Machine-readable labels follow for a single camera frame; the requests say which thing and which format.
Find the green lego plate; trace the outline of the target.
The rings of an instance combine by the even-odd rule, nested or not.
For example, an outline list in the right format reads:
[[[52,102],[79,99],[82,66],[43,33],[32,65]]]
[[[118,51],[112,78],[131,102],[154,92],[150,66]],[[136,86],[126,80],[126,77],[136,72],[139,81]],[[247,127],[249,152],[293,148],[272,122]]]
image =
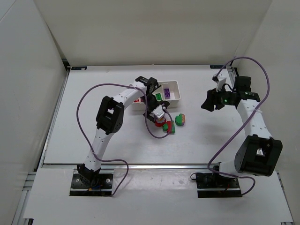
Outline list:
[[[155,97],[156,97],[156,100],[157,100],[157,101],[162,101],[162,100],[163,100],[163,99],[162,99],[161,93],[156,93],[156,94],[155,94]]]

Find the purple lego plate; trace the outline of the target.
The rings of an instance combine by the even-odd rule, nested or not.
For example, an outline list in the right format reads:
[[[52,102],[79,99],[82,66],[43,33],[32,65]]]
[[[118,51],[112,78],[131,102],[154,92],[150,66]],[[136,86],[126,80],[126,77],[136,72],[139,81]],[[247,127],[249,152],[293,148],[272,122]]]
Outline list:
[[[171,93],[168,88],[164,89],[164,97],[165,97],[165,99],[170,99],[170,97],[171,97]]]

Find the red flower lego brick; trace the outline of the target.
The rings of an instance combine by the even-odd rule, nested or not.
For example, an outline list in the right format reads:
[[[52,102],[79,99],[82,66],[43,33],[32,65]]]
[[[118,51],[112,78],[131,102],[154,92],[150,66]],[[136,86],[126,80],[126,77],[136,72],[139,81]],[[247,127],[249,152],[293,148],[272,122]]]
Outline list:
[[[166,123],[165,118],[155,119],[155,126],[156,127],[162,127],[165,123]]]

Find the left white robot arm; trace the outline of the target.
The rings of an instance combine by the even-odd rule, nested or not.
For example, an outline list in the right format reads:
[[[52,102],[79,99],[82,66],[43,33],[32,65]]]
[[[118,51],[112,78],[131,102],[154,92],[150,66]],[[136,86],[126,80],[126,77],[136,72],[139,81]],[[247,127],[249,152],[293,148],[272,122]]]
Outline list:
[[[122,92],[113,97],[104,96],[96,115],[96,134],[93,141],[87,139],[90,147],[85,161],[77,166],[82,183],[89,187],[96,186],[98,175],[107,145],[112,136],[117,133],[122,125],[125,110],[138,98],[145,105],[143,114],[145,122],[155,123],[168,114],[170,103],[165,100],[157,100],[154,91],[160,88],[158,81],[153,77],[147,79],[138,77],[130,85],[122,85]]]

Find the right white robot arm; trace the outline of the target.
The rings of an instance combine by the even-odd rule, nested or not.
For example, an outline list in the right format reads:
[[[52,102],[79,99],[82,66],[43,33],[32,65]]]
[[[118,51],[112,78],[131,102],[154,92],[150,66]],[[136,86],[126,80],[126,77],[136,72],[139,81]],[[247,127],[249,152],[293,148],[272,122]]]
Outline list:
[[[234,106],[242,119],[245,140],[231,161],[220,162],[212,172],[228,178],[243,174],[269,177],[273,174],[283,145],[272,137],[263,120],[260,110],[260,97],[251,91],[251,78],[237,76],[233,87],[226,91],[226,77],[214,75],[216,88],[207,92],[201,108],[210,112],[224,106]]]

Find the green purple round lego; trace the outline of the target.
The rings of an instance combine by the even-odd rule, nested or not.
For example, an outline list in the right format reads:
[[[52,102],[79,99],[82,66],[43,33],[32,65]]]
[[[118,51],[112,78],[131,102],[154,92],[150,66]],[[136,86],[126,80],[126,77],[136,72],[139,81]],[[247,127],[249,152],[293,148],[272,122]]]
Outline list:
[[[186,121],[185,115],[182,113],[180,113],[178,116],[175,117],[175,124],[179,127],[184,126],[185,121]]]

